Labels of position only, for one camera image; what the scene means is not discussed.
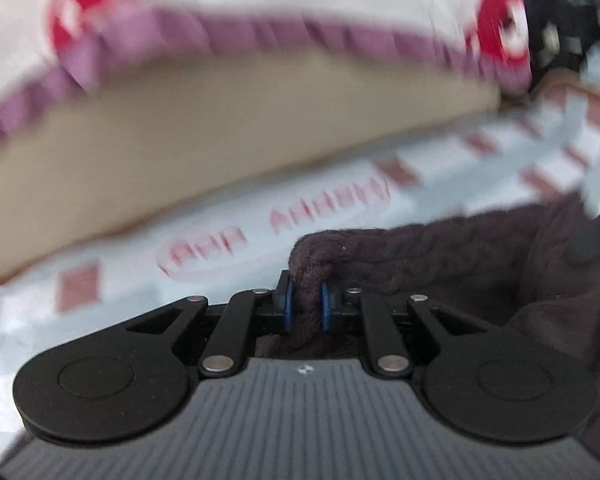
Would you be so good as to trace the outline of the dark brown knit sweater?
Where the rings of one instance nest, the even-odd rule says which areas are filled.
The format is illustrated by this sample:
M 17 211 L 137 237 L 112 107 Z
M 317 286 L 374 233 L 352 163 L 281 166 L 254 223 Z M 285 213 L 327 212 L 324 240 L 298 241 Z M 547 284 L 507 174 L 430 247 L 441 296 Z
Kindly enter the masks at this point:
M 321 329 L 318 288 L 328 278 L 386 297 L 427 294 L 585 362 L 598 399 L 581 440 L 600 457 L 600 253 L 577 263 L 568 249 L 586 222 L 579 196 L 569 194 L 392 230 L 306 235 L 289 258 L 300 301 L 294 329 L 259 338 L 256 355 L 314 358 L 351 349 L 350 337 Z

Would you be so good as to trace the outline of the checkered cartoon play mat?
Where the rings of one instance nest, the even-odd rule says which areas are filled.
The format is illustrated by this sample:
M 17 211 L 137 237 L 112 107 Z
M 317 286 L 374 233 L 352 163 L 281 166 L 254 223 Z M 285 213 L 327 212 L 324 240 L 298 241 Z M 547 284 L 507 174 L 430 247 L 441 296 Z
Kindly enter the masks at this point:
M 518 110 L 231 188 L 37 263 L 0 286 L 0 459 L 22 431 L 16 371 L 55 344 L 187 295 L 221 302 L 270 286 L 311 232 L 428 223 L 576 188 L 599 214 L 600 90 L 551 82 Z

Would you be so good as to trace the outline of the beige bed base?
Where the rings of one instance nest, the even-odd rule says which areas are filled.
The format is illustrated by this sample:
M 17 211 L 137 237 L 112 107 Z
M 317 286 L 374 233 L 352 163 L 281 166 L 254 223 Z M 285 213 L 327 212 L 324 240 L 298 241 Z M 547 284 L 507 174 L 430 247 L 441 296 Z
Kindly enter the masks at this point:
M 492 112 L 500 96 L 475 76 L 316 49 L 148 64 L 0 147 L 0 283 L 205 192 Z

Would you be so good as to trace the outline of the red bear quilted bedspread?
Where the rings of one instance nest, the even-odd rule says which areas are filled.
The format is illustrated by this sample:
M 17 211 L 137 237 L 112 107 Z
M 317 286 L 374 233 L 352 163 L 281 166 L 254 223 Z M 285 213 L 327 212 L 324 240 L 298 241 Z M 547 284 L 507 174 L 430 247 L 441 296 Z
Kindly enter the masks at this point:
M 524 0 L 0 0 L 0 144 L 47 107 L 165 54 L 322 47 L 531 80 Z

